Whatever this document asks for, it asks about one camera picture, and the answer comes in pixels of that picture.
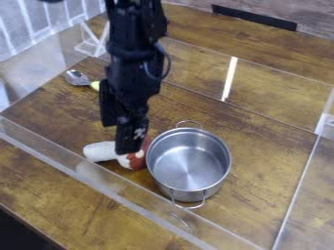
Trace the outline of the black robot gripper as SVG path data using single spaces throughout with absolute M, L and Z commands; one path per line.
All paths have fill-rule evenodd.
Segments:
M 148 134 L 149 99 L 160 93 L 168 57 L 154 55 L 144 61 L 117 56 L 106 66 L 106 78 L 100 82 L 101 120 L 105 127 L 117 126 L 118 154 L 141 150 Z

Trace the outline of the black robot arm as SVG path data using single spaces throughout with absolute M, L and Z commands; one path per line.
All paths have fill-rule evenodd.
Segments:
M 116 150 L 138 152 L 149 129 L 149 99 L 160 93 L 172 59 L 160 39 L 168 34 L 161 0 L 105 0 L 112 62 L 100 84 L 101 119 L 117 128 Z

